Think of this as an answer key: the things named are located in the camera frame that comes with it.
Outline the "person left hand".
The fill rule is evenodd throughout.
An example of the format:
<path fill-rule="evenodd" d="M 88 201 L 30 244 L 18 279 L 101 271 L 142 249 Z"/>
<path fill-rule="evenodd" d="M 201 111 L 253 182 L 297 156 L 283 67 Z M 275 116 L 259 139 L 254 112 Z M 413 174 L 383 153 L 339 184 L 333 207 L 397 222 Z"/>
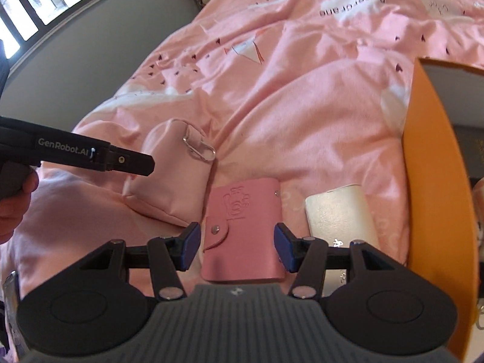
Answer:
<path fill-rule="evenodd" d="M 22 222 L 27 212 L 31 195 L 38 187 L 38 174 L 31 170 L 26 177 L 22 189 L 14 196 L 1 200 L 0 241 L 6 243 L 12 236 L 16 227 Z"/>

